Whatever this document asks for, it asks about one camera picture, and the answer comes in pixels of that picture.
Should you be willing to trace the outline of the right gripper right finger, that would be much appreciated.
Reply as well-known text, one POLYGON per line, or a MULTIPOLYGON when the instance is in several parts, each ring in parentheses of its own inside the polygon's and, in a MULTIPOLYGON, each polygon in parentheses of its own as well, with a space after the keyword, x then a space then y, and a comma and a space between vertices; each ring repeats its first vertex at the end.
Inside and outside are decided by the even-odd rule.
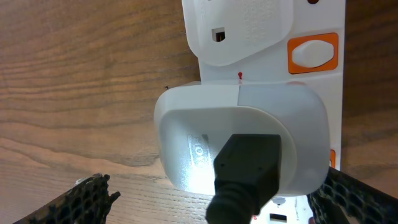
POLYGON ((329 168, 324 183, 307 195, 315 223, 397 224, 397 199, 339 170, 329 168))

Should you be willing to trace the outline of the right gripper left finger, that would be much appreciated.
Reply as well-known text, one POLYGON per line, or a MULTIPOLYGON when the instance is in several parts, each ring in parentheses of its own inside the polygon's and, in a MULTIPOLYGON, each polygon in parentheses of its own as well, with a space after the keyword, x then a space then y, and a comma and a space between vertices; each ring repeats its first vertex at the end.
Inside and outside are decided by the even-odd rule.
POLYGON ((121 196, 108 191, 108 174, 94 174, 14 224, 105 224, 112 204, 121 196))

